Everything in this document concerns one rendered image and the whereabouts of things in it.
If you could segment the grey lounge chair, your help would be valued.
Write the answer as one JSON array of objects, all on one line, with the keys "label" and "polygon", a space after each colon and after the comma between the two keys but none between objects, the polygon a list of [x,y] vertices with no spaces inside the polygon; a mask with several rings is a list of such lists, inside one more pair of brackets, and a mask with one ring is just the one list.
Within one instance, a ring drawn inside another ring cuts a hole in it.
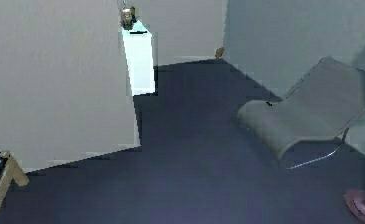
[{"label": "grey lounge chair", "polygon": [[299,142],[344,139],[365,114],[365,70],[324,57],[279,102],[251,100],[237,112],[277,159]]}]

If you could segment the pink round object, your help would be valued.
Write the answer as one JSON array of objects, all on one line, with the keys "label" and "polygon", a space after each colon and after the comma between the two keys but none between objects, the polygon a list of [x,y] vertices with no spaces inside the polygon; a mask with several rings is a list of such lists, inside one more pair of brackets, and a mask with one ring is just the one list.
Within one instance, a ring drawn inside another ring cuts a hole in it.
[{"label": "pink round object", "polygon": [[351,189],[343,195],[350,212],[365,224],[365,191]]}]

